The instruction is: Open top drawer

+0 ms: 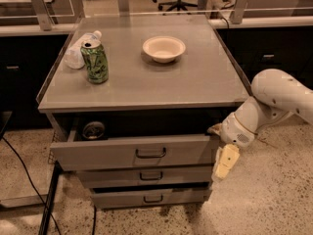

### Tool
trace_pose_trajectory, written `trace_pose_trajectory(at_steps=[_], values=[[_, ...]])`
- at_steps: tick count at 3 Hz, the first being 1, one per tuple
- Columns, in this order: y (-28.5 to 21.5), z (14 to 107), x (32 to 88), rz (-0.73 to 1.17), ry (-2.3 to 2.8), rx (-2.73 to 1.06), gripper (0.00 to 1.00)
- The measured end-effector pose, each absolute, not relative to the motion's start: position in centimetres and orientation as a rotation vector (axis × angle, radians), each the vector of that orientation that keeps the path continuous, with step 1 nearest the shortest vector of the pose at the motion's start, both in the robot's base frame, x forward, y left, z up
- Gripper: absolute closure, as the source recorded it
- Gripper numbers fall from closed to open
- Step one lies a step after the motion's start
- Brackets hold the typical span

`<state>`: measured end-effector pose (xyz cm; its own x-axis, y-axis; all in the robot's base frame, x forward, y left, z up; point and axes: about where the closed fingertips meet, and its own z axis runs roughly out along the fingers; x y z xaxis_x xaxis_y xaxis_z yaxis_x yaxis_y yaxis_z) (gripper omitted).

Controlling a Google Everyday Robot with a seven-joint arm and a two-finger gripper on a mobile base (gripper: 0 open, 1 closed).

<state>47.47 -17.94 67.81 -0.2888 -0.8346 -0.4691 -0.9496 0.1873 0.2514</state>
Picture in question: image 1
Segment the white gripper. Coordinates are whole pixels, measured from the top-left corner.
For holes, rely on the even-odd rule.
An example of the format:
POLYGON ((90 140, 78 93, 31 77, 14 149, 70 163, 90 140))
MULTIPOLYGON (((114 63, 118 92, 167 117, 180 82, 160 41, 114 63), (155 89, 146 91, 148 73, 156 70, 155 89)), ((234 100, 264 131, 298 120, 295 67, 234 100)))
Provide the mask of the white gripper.
POLYGON ((207 130, 209 134, 220 135, 221 140, 227 143, 217 150, 212 173, 214 182, 219 182, 227 177, 240 157, 239 147, 246 148, 254 141, 256 128, 257 117, 255 114, 235 111, 230 113, 222 121, 222 124, 216 123, 207 130))

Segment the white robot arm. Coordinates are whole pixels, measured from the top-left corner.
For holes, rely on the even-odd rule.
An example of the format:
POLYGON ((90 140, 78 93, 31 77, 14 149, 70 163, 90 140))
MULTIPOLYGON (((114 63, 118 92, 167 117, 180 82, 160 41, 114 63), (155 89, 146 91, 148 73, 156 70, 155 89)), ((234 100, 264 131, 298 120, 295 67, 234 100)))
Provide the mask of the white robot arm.
POLYGON ((259 72, 251 83, 252 95, 221 123, 207 131, 220 137, 212 180, 226 178, 240 156, 264 128, 298 115, 313 123, 313 91, 282 70, 259 72))

